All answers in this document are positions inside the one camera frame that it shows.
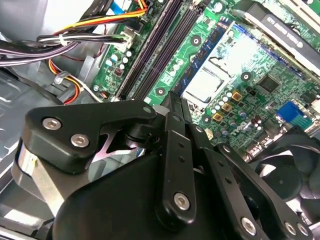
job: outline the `black plastic arm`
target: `black plastic arm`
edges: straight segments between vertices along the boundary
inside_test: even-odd
[[[45,128],[43,122],[48,118],[58,120],[61,127]],[[35,108],[25,117],[22,141],[39,158],[63,172],[78,174],[91,164],[101,144],[100,136],[107,136],[108,148],[118,131],[133,123],[150,123],[155,118],[156,112],[143,101]],[[76,134],[86,136],[88,146],[74,146],[71,137]]]

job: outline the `black clamp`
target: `black clamp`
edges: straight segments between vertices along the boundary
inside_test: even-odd
[[[38,108],[26,116],[22,141],[30,153],[66,174],[85,172],[103,145],[107,153],[140,147],[160,156],[155,212],[170,231],[182,231],[197,219],[196,168],[205,175],[214,214],[228,226],[223,229],[226,239],[313,239],[302,220],[230,146],[213,147],[205,131],[190,123],[184,99],[170,92],[162,107],[170,111],[156,113],[142,101]],[[247,188],[252,195],[244,196]],[[252,199],[259,214],[250,207]]]

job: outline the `motherboard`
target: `motherboard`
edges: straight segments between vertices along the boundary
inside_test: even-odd
[[[92,90],[105,101],[188,102],[213,145],[246,160],[320,119],[319,0],[147,0],[126,44],[107,51]]]

